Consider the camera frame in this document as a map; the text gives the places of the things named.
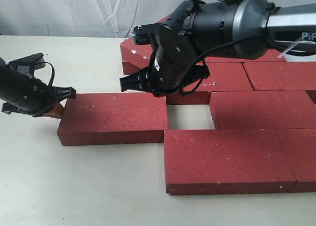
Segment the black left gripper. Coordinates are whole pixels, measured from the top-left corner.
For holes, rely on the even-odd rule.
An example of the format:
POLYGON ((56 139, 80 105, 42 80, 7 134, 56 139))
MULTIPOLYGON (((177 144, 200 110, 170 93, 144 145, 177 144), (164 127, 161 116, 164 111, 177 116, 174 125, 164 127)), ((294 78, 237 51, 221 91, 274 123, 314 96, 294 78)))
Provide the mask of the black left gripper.
POLYGON ((61 119, 63 106, 61 101, 75 99, 76 90, 73 87, 55 87, 54 66, 48 84, 35 75, 29 79, 11 68, 3 59, 0 60, 0 99, 5 103, 2 112, 5 114, 24 114, 32 117, 48 117, 61 119))

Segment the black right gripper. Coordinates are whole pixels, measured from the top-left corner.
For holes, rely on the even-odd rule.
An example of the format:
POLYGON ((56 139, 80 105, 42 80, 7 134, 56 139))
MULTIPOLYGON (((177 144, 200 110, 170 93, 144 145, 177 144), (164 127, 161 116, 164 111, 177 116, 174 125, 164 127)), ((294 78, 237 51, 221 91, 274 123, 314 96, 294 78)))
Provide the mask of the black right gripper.
POLYGON ((157 45, 154 46, 149 65, 119 79, 122 92, 137 90, 152 93, 156 97, 166 96, 209 77, 206 63, 194 65, 190 71, 187 70, 198 57, 187 36, 160 27, 156 31, 156 40, 157 45))

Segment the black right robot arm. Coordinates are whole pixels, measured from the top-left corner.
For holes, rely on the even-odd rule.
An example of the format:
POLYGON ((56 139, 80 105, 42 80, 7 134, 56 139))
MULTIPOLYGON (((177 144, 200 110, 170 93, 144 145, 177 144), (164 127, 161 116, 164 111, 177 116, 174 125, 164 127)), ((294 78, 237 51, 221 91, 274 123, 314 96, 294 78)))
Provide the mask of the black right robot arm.
POLYGON ((316 53, 316 6, 278 7, 267 0, 182 2, 161 23, 134 27, 136 45, 151 45, 149 64, 120 79, 122 91, 156 97, 189 94, 209 77, 207 57, 255 60, 268 50, 292 56, 316 53))

